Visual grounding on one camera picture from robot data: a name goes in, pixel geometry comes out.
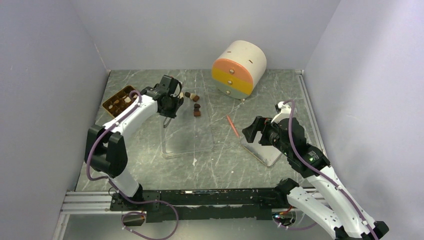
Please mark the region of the black metal tongs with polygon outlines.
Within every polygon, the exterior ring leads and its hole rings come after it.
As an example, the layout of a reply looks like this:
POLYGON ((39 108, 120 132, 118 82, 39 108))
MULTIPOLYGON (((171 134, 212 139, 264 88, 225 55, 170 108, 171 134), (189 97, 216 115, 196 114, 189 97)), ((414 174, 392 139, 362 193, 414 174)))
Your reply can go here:
POLYGON ((162 127, 164 129, 166 129, 169 126, 169 124, 171 123, 172 120, 173 120, 173 118, 171 118, 171 117, 165 117, 164 120, 163 120, 163 123, 162 123, 162 127))

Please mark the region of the gold chocolate tin box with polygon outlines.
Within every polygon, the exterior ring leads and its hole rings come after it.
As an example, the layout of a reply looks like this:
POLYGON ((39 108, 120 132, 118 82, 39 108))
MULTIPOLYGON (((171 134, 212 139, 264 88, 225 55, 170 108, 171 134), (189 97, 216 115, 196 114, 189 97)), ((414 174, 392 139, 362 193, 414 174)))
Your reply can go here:
POLYGON ((106 112, 111 115, 113 118, 120 115, 125 111, 137 98, 137 95, 130 93, 134 91, 135 88, 131 85, 127 85, 117 93, 109 97, 106 101, 102 103, 102 107, 106 112))

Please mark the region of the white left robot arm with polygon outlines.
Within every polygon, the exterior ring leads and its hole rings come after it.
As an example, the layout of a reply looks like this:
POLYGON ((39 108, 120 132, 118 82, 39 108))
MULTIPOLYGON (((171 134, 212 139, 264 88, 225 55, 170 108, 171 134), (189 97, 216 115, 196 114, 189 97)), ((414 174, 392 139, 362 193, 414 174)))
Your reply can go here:
POLYGON ((137 210, 144 200, 143 187, 129 170, 126 140, 153 115, 175 118, 184 103, 184 95, 151 97, 133 90, 129 97, 133 103, 117 117, 102 126, 94 124, 89 128, 84 161, 90 181, 108 180, 123 196, 124 205, 137 210))

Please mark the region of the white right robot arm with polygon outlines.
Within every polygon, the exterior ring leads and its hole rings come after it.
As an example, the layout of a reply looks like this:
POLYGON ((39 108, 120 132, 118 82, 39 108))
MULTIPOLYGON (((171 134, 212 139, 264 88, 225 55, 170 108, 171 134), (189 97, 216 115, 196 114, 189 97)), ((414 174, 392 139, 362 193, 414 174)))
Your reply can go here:
POLYGON ((295 106, 292 99, 281 101, 275 105, 274 117, 258 115, 241 132, 247 143, 253 143, 260 133, 258 144, 279 150, 327 204, 316 200, 291 178, 281 180, 274 188, 276 204, 301 210, 333 240, 380 240, 389 232, 388 225, 375 220, 357 203, 323 151, 307 142, 304 127, 294 117, 295 106))

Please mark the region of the silver tin lid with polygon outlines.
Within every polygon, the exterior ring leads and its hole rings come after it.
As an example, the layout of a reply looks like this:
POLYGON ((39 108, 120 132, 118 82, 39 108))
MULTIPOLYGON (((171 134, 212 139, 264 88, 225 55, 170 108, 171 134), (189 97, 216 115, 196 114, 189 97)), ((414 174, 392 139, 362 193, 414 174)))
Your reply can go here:
POLYGON ((282 153, 271 145, 261 145, 259 141, 262 135, 258 133, 252 143, 248 143, 244 137, 240 144, 251 153, 260 163, 266 167, 272 167, 282 156, 282 153))

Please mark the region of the red pen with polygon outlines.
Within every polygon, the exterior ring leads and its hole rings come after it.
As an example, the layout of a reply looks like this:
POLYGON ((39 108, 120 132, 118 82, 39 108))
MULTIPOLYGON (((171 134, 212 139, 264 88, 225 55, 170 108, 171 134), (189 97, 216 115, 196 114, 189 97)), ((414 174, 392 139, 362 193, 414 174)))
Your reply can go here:
POLYGON ((229 116, 228 114, 226 115, 226 119, 227 119, 227 121, 228 121, 228 123, 229 123, 229 125, 230 125, 231 129, 233 130, 233 132, 234 132, 235 136, 236 136, 237 138, 240 138, 240 135, 239 135, 239 133, 238 133, 238 131, 237 131, 237 129, 236 129, 236 127, 235 127, 235 125, 234 125, 233 121, 231 120, 231 118, 230 118, 230 116, 229 116))

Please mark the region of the clear plastic tray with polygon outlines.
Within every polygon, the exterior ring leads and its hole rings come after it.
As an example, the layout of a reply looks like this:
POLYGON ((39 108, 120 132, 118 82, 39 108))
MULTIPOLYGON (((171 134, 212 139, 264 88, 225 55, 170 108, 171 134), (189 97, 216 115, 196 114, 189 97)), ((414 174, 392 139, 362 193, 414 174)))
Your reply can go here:
POLYGON ((176 118, 172 119, 167 128, 163 128, 165 117, 161 117, 159 122, 161 154, 166 159, 209 151, 214 147, 205 89, 191 87, 185 91, 200 97, 197 103, 200 104, 201 116, 194 116, 195 102, 185 97, 184 103, 176 113, 176 118))

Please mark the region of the round pastel drawer cabinet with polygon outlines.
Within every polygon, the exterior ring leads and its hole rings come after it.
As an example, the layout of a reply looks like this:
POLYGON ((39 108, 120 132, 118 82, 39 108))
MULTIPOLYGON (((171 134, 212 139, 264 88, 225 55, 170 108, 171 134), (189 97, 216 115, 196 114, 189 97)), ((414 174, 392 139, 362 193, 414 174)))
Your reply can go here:
POLYGON ((252 94, 266 68, 266 55, 258 46, 236 40, 214 61, 211 76, 218 90, 242 100, 252 94))

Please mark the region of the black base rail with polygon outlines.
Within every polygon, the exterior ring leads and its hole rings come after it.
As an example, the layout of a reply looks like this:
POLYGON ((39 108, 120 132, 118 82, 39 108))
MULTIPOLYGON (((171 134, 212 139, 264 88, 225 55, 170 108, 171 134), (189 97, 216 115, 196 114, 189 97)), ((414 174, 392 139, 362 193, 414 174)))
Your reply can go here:
POLYGON ((244 219, 271 220, 288 212, 284 192, 272 187, 208 190, 144 190, 142 198, 126 200, 114 193, 112 212, 137 211, 147 223, 179 220, 244 219))

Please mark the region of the aluminium frame rail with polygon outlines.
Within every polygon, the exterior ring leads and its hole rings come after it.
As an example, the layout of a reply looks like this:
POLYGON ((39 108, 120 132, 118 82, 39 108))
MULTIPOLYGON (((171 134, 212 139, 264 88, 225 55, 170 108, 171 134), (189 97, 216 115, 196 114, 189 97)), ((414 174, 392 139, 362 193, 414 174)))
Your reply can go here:
POLYGON ((62 240, 71 215, 110 214, 112 197, 107 191, 67 191, 59 211, 53 240, 62 240))

